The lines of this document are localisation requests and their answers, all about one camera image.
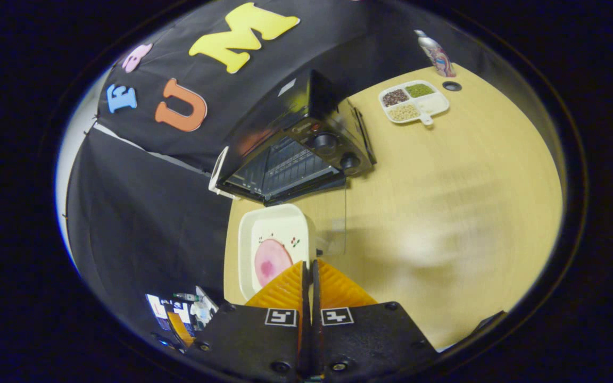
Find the black toaster oven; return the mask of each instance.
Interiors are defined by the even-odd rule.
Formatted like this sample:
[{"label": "black toaster oven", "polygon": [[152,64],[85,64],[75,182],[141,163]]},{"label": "black toaster oven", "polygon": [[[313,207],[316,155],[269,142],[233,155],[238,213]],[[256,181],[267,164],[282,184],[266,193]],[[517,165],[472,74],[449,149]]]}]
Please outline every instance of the black toaster oven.
[{"label": "black toaster oven", "polygon": [[217,159],[211,187],[270,206],[343,186],[374,163],[362,114],[320,73],[306,70],[241,119]]}]

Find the ham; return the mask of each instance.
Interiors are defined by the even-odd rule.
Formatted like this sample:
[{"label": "ham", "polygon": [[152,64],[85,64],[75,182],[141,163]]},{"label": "ham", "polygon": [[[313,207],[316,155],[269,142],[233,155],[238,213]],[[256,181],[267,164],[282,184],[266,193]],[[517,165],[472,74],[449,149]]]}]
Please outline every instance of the ham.
[{"label": "ham", "polygon": [[291,266],[292,258],[280,242],[267,239],[260,243],[255,256],[255,272],[262,287]]}]

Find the wooden table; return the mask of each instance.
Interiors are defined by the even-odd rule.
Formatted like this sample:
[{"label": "wooden table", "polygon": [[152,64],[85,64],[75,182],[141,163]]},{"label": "wooden table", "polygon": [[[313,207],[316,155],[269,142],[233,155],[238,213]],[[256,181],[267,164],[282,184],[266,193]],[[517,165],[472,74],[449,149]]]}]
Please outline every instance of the wooden table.
[{"label": "wooden table", "polygon": [[[436,348],[518,302],[548,259],[562,214],[559,177],[537,130],[486,81],[459,65],[455,71],[458,92],[425,68],[352,95],[375,169],[350,179],[346,191],[292,202],[320,235],[337,233],[346,216],[345,249],[324,260],[378,302],[399,301]],[[432,129],[391,123],[380,107],[379,92],[410,80],[432,83],[450,101]],[[260,208],[245,199],[231,207],[224,295],[232,303],[245,303],[238,224]]]}]

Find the sectioned white tray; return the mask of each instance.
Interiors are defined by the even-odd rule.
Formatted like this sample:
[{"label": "sectioned white tray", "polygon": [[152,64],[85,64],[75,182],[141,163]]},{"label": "sectioned white tray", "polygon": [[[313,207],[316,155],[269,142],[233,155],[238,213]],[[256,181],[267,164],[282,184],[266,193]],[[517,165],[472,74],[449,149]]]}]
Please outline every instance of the sectioned white tray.
[{"label": "sectioned white tray", "polygon": [[269,238],[285,246],[292,264],[309,263],[309,224],[299,207],[281,204],[246,213],[238,228],[238,282],[245,299],[262,289],[255,255],[260,243]]},{"label": "sectioned white tray", "polygon": [[[405,88],[416,84],[427,85],[434,91],[433,94],[422,95],[420,97],[411,97],[411,95]],[[408,100],[404,102],[399,102],[398,104],[385,106],[384,101],[382,101],[382,97],[384,97],[385,94],[397,89],[400,89],[402,92],[404,92],[404,94],[406,94],[406,97],[408,97]],[[431,124],[434,123],[431,116],[446,111],[449,106],[449,102],[446,96],[441,94],[441,92],[436,89],[434,85],[423,80],[404,82],[403,84],[396,85],[395,87],[382,90],[382,92],[380,92],[377,98],[380,101],[380,106],[382,107],[382,110],[385,111],[387,118],[393,123],[407,123],[411,121],[420,120],[421,122],[423,122],[423,124],[425,124],[425,126],[431,126]],[[395,107],[400,107],[404,105],[412,105],[419,112],[419,115],[417,117],[413,117],[412,119],[406,119],[403,121],[396,121],[392,119],[389,112],[392,109],[395,109]]]}]

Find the oven knob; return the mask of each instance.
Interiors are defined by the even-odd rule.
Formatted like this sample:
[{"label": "oven knob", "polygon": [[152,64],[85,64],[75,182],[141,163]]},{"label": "oven knob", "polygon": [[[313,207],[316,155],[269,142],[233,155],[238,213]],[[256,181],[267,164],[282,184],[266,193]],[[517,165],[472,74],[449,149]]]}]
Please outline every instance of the oven knob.
[{"label": "oven knob", "polygon": [[342,160],[340,160],[340,166],[342,166],[342,170],[344,170],[347,176],[356,174],[356,172],[358,172],[357,167],[360,164],[361,160],[353,153],[345,154]]},{"label": "oven knob", "polygon": [[319,155],[333,155],[337,148],[337,138],[331,134],[319,134],[313,140],[316,153]]}]

